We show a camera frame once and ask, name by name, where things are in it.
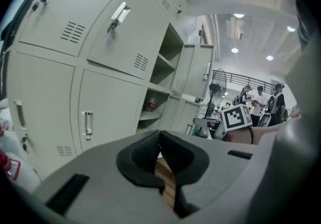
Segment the white shirt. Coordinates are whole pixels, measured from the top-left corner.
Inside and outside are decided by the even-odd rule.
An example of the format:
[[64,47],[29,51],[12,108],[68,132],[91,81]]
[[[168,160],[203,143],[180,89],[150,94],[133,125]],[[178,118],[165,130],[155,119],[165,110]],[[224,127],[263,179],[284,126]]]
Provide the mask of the white shirt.
[[[260,104],[266,104],[266,103],[267,103],[267,100],[266,100],[266,98],[265,98],[264,95],[258,95],[258,94],[257,94],[257,95],[253,98],[253,100],[258,101]],[[253,109],[253,111],[252,111],[251,114],[256,115],[256,116],[262,116],[262,114],[263,114],[263,107],[261,107],[260,105],[257,104],[257,105],[254,107],[254,109]]]

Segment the standing fan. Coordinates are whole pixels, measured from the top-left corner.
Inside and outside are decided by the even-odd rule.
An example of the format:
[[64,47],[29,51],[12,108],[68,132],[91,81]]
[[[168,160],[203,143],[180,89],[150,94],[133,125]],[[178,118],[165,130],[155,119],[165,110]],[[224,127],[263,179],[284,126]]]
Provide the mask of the standing fan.
[[[223,69],[218,69],[213,73],[212,83],[210,84],[209,89],[210,89],[210,100],[207,105],[204,119],[206,119],[209,113],[211,104],[213,104],[215,107],[220,105],[221,101],[223,100],[223,96],[226,92],[226,75]],[[195,135],[202,138],[207,138],[208,133],[206,130],[200,128],[195,132]]]

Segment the wooden surface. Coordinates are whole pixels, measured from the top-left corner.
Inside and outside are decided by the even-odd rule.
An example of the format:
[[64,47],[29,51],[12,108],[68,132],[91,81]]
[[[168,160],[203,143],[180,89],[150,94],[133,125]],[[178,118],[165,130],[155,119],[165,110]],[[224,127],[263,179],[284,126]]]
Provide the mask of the wooden surface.
[[158,158],[156,161],[155,176],[165,182],[163,199],[168,204],[168,206],[174,208],[176,191],[175,177],[163,157]]

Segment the black strip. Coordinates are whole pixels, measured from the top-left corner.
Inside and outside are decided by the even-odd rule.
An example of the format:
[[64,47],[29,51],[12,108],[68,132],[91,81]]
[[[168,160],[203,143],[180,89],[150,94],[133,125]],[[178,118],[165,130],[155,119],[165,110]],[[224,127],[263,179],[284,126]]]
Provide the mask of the black strip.
[[46,206],[60,215],[64,215],[77,195],[80,193],[89,177],[75,174],[59,191],[47,202]]
[[243,159],[247,159],[247,160],[250,160],[252,158],[252,155],[253,155],[251,153],[245,153],[245,152],[236,151],[236,150],[231,150],[227,154],[233,155],[233,156],[236,156],[236,157],[240,157],[240,158],[243,158]]

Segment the ceiling light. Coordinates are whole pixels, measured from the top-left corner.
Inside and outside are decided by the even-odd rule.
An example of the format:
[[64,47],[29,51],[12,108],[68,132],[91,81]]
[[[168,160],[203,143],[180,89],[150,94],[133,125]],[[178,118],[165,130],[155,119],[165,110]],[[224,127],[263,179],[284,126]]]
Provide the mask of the ceiling light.
[[240,18],[244,17],[244,14],[236,14],[235,13],[234,16],[240,19]]
[[289,30],[290,32],[294,32],[294,31],[295,31],[294,28],[291,28],[291,27],[289,27],[289,26],[287,26],[287,30]]

